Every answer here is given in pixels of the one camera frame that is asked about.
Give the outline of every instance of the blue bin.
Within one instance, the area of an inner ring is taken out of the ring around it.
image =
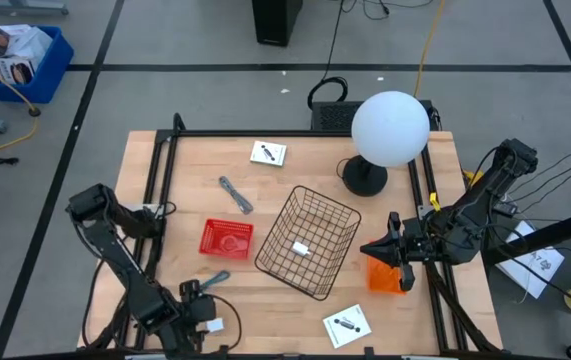
[[[72,61],[74,49],[63,37],[61,29],[55,26],[39,26],[52,38],[52,44],[47,49],[34,78],[29,84],[13,85],[29,101],[47,104],[52,101],[58,84],[61,83],[67,65]],[[22,102],[14,92],[0,82],[0,101]]]

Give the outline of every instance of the gray floor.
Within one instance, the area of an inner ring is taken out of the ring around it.
[[[390,8],[385,21],[368,20],[358,5],[343,15],[334,62],[416,64],[437,2],[418,9]],[[113,5],[114,0],[70,1],[66,18],[0,15],[0,24],[60,26],[76,50],[73,63],[91,64]],[[554,5],[571,38],[571,1],[554,0]],[[105,63],[324,63],[337,6],[329,0],[306,1],[290,45],[276,48],[255,42],[249,0],[126,0]],[[368,9],[372,14],[379,10]],[[427,63],[570,61],[540,0],[447,0]],[[348,79],[348,99],[353,100],[383,90],[411,92],[416,78],[414,72],[332,74]],[[0,152],[21,159],[17,166],[0,167],[0,321],[88,76],[89,72],[68,72],[54,101],[42,106],[38,134]],[[307,93],[321,76],[313,71],[102,72],[78,129],[78,143],[6,355],[74,348],[94,260],[75,239],[63,208],[70,195],[89,185],[115,185],[129,131],[167,128],[176,111],[192,129],[306,129]],[[535,146],[541,167],[571,151],[571,73],[427,72],[422,83],[420,98],[432,99],[440,110],[445,129],[454,132],[465,168],[475,167],[506,137]],[[318,99],[333,100],[336,91],[323,89]],[[0,118],[10,125],[9,132],[0,135],[0,144],[31,126],[20,105],[0,103]],[[571,215],[571,181],[529,214]],[[511,300],[520,295],[493,293],[506,348],[563,356],[564,346],[571,343],[571,317],[513,305]]]

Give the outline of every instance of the black wire basket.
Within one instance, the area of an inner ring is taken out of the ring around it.
[[[325,300],[354,239],[361,214],[303,186],[296,186],[254,259],[262,272]],[[305,256],[292,247],[308,247]]]

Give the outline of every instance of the wooden table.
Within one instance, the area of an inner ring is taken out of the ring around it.
[[[122,204],[140,203],[143,199],[154,137],[153,131],[135,131],[129,135],[116,186],[116,195]],[[388,169],[385,189],[374,197],[363,198],[350,193],[336,175],[337,163],[356,154],[349,137],[261,138],[287,145],[282,168],[250,163],[254,140],[251,137],[179,138],[170,190],[170,200],[178,211],[168,217],[158,281],[177,294],[178,285],[185,280],[204,281],[220,270],[229,270],[230,279],[215,285],[211,291],[234,304],[242,318],[243,338],[233,350],[235,353],[362,354],[363,347],[373,346],[377,354],[438,354],[428,284],[421,265],[414,265],[416,283],[407,295],[373,294],[366,285],[366,256],[358,250],[361,244],[386,233],[390,211],[400,213],[401,219],[416,216],[407,166]],[[429,149],[440,202],[451,204],[464,191],[452,134],[432,133]],[[420,159],[417,162],[426,200],[422,164]],[[226,175],[254,205],[254,212],[240,213],[218,184],[221,175]],[[260,272],[253,262],[296,185],[304,185],[350,206],[362,216],[325,301],[316,301]],[[200,255],[198,246],[208,218],[254,224],[250,258],[239,261]],[[455,266],[454,274],[461,304],[487,338],[501,347],[480,255],[468,264]],[[90,339],[96,338],[108,323],[122,293],[122,285],[109,268],[104,267],[98,276],[88,319]],[[322,319],[354,304],[361,305],[372,333],[334,349]],[[451,315],[446,305],[443,310],[449,328],[449,346],[454,348]],[[221,344],[232,344],[238,334],[231,310],[217,302],[217,311],[225,321],[225,329],[208,335],[204,352],[216,350]],[[158,338],[148,338],[146,347],[159,348]]]

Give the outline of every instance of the lamp stand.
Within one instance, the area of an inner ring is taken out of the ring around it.
[[[358,155],[345,164],[342,178],[345,186],[354,194],[374,196],[381,192],[387,183],[387,169]]]

